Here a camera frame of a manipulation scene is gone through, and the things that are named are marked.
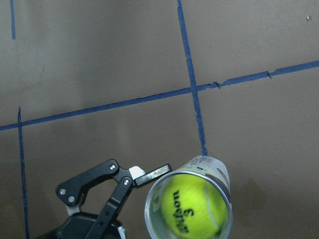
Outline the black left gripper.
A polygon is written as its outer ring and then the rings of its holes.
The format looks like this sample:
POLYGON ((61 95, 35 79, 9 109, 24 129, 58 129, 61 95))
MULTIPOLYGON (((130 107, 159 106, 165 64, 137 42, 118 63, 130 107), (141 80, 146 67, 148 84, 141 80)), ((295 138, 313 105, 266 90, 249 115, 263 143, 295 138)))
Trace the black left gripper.
POLYGON ((36 239, 126 239, 126 230, 117 217, 131 191, 169 172, 169 164, 146 173, 138 166, 124 169, 110 159, 59 184, 56 194, 66 205, 69 218, 60 227, 36 239), (115 180, 117 186, 100 213, 82 212, 80 208, 89 190, 107 180, 115 180))

